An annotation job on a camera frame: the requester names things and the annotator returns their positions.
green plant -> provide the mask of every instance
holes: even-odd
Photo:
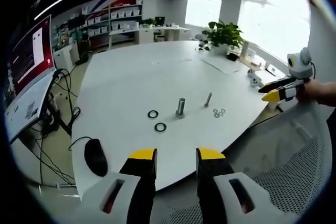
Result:
[[[222,44],[235,47],[240,47],[243,44],[243,39],[240,36],[242,31],[233,23],[225,25],[221,20],[218,23],[209,22],[209,28],[202,31],[202,34],[206,35],[206,38],[201,40],[199,50],[210,51],[211,46],[218,47]]]
[[[139,21],[139,25],[155,25],[156,21],[154,18],[142,19]]]

human hand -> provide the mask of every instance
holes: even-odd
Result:
[[[304,89],[299,90],[297,99],[299,102],[305,102],[308,100],[319,100],[323,96],[324,85],[317,80],[310,79],[304,84]]]

computer screen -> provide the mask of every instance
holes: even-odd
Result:
[[[9,68],[15,94],[31,84],[47,69],[54,68],[50,44],[51,16],[35,25],[14,47]]]
[[[163,26],[164,25],[164,17],[155,17],[156,25]]]

shelf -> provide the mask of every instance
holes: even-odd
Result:
[[[127,7],[133,7],[133,6],[142,6],[142,5],[120,5],[120,6],[110,7],[110,9],[127,8]]]
[[[89,37],[92,38],[92,37],[95,37],[95,36],[99,36],[99,35],[103,35],[103,34],[109,34],[109,33],[110,33],[109,31],[106,31],[105,33],[100,33],[100,34],[96,34],[96,35],[89,36]]]
[[[94,11],[92,13],[85,14],[84,16],[90,16],[90,15],[95,14],[95,13],[108,12],[108,11],[109,11],[108,8],[107,9],[103,9],[103,10],[96,10],[96,11]]]
[[[93,24],[91,24],[91,25],[83,26],[83,27],[80,28],[80,29],[88,28],[88,27],[90,27],[90,26],[95,26],[95,25],[98,25],[98,24],[101,24],[101,23],[105,23],[105,22],[108,22],[108,21],[109,21],[108,19],[106,19],[106,20],[102,20],[101,22],[98,22],[98,23],[93,23]]]
[[[139,17],[141,17],[141,15],[135,15],[135,16],[130,16],[130,17],[114,18],[114,19],[111,19],[111,22],[112,22],[112,21],[115,21],[115,20],[118,20],[118,19],[125,19],[125,18],[139,18]]]

plant pot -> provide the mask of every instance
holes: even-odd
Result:
[[[214,55],[226,55],[227,53],[227,44],[219,45],[218,47],[213,47],[211,50]]]

